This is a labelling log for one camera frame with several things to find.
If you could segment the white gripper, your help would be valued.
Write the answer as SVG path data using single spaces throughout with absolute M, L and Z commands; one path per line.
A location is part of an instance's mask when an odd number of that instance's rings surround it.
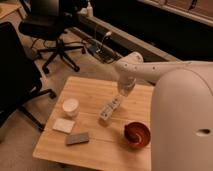
M 120 95 L 127 97 L 135 87 L 136 79 L 133 77 L 120 77 L 117 89 Z

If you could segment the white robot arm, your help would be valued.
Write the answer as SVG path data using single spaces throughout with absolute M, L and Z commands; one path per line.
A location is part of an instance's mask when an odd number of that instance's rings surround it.
M 118 89 L 155 84 L 150 113 L 152 171 L 213 171 L 213 62 L 145 62 L 133 52 L 115 63 Z

